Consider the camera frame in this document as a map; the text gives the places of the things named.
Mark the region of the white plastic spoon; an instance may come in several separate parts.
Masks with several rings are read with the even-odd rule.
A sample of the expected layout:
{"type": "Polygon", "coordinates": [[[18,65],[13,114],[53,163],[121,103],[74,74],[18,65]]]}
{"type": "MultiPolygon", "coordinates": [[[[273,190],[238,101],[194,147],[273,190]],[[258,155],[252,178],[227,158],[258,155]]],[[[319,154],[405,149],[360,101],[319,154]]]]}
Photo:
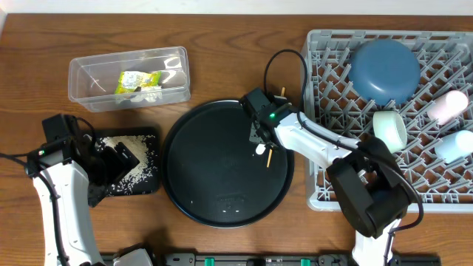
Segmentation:
{"type": "Polygon", "coordinates": [[[257,147],[256,147],[256,154],[258,155],[262,155],[266,150],[266,147],[264,144],[259,144],[257,147]]]}

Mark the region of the yellow green snack wrapper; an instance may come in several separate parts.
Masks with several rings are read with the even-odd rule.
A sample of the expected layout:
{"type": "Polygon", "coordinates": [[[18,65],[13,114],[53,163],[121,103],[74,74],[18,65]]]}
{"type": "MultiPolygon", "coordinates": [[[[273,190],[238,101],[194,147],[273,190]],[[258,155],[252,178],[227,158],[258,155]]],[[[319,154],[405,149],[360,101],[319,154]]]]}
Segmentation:
{"type": "Polygon", "coordinates": [[[157,86],[160,80],[161,72],[139,72],[139,71],[124,71],[120,73],[118,85],[115,89],[115,94],[133,93],[138,87],[146,88],[157,86]]]}

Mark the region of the rectangular black tray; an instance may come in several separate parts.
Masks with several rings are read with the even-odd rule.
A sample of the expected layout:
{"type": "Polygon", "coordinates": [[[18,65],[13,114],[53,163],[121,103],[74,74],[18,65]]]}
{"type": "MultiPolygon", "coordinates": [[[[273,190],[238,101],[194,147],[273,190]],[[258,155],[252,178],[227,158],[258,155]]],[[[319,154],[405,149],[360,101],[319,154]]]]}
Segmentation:
{"type": "Polygon", "coordinates": [[[96,150],[104,156],[102,185],[89,185],[88,200],[96,205],[105,197],[151,194],[160,186],[160,136],[153,127],[96,131],[96,150]]]}

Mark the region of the light blue cup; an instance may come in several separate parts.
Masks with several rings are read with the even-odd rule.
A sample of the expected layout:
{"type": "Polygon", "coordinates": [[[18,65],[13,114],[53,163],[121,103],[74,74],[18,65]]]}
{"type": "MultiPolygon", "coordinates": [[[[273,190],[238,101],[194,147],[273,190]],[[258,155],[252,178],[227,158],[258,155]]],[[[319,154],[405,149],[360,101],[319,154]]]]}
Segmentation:
{"type": "Polygon", "coordinates": [[[435,147],[435,153],[445,163],[452,163],[472,153],[472,141],[472,132],[461,130],[442,137],[441,143],[435,147]]]}

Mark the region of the mint green bowl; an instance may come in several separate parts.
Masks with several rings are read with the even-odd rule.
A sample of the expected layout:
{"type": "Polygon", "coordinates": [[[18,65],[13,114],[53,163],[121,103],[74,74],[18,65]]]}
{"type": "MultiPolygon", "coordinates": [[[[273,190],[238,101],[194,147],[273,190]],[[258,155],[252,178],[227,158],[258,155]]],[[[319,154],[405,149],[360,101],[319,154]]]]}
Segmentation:
{"type": "Polygon", "coordinates": [[[375,112],[373,115],[372,126],[375,136],[385,143],[391,153],[401,151],[406,147],[406,127],[398,112],[375,112]]]}

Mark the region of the wooden chopstick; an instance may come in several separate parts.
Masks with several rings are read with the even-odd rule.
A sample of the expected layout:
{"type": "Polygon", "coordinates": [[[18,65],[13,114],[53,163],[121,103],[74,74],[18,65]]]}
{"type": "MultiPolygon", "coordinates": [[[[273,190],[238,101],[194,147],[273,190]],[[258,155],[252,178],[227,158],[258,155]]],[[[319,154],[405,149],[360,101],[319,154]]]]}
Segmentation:
{"type": "MultiPolygon", "coordinates": [[[[283,86],[282,89],[281,89],[281,94],[280,94],[280,97],[284,97],[285,96],[285,90],[286,88],[283,86]]],[[[273,154],[273,149],[269,149],[269,152],[268,152],[268,161],[267,161],[267,168],[270,167],[270,162],[271,162],[271,159],[272,159],[272,154],[273,154]]]]}

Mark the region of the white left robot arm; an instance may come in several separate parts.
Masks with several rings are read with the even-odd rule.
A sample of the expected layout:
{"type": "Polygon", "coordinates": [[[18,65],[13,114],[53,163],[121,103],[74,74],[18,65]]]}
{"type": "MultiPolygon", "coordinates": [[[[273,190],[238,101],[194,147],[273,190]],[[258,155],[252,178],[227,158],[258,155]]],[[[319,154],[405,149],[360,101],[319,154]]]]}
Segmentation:
{"type": "Polygon", "coordinates": [[[38,193],[46,265],[153,265],[151,251],[135,245],[106,261],[95,241],[89,209],[141,163],[145,151],[115,141],[97,144],[94,129],[58,114],[42,122],[46,142],[27,154],[25,171],[38,193]]]}

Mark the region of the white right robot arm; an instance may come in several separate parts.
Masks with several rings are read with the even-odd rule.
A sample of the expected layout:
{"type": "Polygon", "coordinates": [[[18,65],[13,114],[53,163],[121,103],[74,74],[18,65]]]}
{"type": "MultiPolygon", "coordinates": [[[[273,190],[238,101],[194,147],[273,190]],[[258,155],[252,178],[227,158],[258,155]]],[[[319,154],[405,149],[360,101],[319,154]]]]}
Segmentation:
{"type": "Polygon", "coordinates": [[[357,233],[355,263],[388,265],[394,232],[416,193],[386,145],[376,137],[359,141],[336,134],[259,88],[239,103],[251,119],[251,141],[295,151],[326,171],[341,212],[357,233]]]}

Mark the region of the white rice pile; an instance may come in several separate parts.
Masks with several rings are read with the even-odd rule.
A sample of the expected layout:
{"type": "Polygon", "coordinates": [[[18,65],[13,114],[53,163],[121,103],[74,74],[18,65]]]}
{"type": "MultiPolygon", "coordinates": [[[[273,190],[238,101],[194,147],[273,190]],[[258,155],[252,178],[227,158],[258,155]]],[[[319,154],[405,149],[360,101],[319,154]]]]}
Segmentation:
{"type": "Polygon", "coordinates": [[[151,161],[151,156],[154,152],[149,151],[146,145],[146,141],[152,138],[154,136],[150,134],[100,138],[99,144],[101,148],[105,146],[115,147],[119,142],[122,142],[140,161],[121,181],[110,185],[110,195],[145,194],[147,191],[153,190],[149,185],[151,184],[150,179],[153,177],[152,171],[156,169],[151,161]]]}

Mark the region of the pale pink cup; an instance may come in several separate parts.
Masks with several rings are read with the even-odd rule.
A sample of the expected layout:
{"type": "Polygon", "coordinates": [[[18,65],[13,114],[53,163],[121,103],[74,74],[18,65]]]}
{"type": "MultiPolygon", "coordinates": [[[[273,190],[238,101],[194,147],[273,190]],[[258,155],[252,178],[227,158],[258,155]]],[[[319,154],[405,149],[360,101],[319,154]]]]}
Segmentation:
{"type": "Polygon", "coordinates": [[[434,100],[427,115],[431,120],[436,120],[439,125],[444,125],[460,115],[469,105],[469,99],[463,92],[453,90],[434,100]]]}

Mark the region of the round black serving tray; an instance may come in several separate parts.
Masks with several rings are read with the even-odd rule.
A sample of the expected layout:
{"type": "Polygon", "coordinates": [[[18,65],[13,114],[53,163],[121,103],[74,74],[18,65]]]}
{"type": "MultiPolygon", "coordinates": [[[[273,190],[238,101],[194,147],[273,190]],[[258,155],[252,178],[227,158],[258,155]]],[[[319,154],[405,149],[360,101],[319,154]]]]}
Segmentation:
{"type": "Polygon", "coordinates": [[[237,100],[204,103],[185,113],[166,136],[163,187],[191,219],[216,228],[257,222],[284,199],[294,155],[285,149],[256,154],[251,121],[237,100]]]}

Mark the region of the blue plate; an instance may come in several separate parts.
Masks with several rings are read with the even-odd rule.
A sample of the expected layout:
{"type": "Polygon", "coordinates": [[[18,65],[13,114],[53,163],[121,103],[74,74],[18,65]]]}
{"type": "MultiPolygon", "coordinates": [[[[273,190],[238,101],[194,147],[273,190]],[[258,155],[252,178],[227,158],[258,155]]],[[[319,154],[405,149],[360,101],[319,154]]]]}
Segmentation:
{"type": "Polygon", "coordinates": [[[379,106],[391,100],[402,104],[415,93],[421,68],[415,54],[393,40],[374,40],[362,44],[350,58],[349,81],[364,99],[379,106]]]}

